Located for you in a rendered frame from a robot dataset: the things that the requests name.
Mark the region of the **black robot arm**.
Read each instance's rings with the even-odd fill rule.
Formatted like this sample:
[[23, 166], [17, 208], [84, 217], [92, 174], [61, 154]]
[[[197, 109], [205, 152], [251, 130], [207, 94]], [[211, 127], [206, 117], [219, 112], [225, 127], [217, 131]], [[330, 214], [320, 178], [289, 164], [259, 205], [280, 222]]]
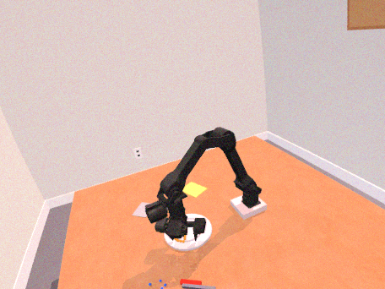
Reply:
[[[194, 142], [183, 156], [174, 171], [168, 173], [160, 182], [157, 194], [158, 201], [145, 205], [145, 212], [152, 224], [166, 218], [168, 211], [171, 215], [180, 215], [184, 211], [182, 200], [187, 195], [182, 191], [192, 169], [198, 163], [204, 151], [209, 148], [221, 148], [230, 163], [236, 176], [233, 183], [243, 192], [242, 203], [248, 208], [261, 204], [258, 195], [262, 188], [258, 187], [252, 177], [247, 173], [236, 149], [236, 136], [234, 132], [217, 127], [204, 134], [196, 136]], [[167, 197], [167, 198], [166, 198]], [[168, 209], [167, 209], [168, 207]], [[167, 228], [169, 238], [183, 238], [187, 235], [185, 221], [173, 220], [169, 217]]]

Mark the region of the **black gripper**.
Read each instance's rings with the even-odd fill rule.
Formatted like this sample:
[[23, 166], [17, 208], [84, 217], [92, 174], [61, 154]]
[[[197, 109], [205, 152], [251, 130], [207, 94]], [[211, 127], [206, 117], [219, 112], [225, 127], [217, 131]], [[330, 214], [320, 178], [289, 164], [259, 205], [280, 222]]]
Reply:
[[[179, 221], [182, 221], [182, 219], [183, 219], [185, 221], [185, 224], [187, 227], [192, 227], [195, 242], [197, 241], [198, 235], [204, 234], [205, 227], [207, 225], [206, 219], [205, 218], [195, 218], [194, 221], [187, 221], [187, 215], [185, 213], [185, 208], [184, 208], [184, 211], [180, 215], [171, 215], [170, 214], [169, 217], [173, 217], [173, 220], [179, 220]], [[178, 218], [178, 217], [181, 217], [181, 218]], [[167, 235], [167, 228], [168, 228], [168, 224], [169, 224], [168, 220], [169, 220], [169, 218], [166, 217], [166, 218], [163, 218], [163, 219], [157, 221], [155, 224], [156, 232], [164, 233], [165, 235]]]

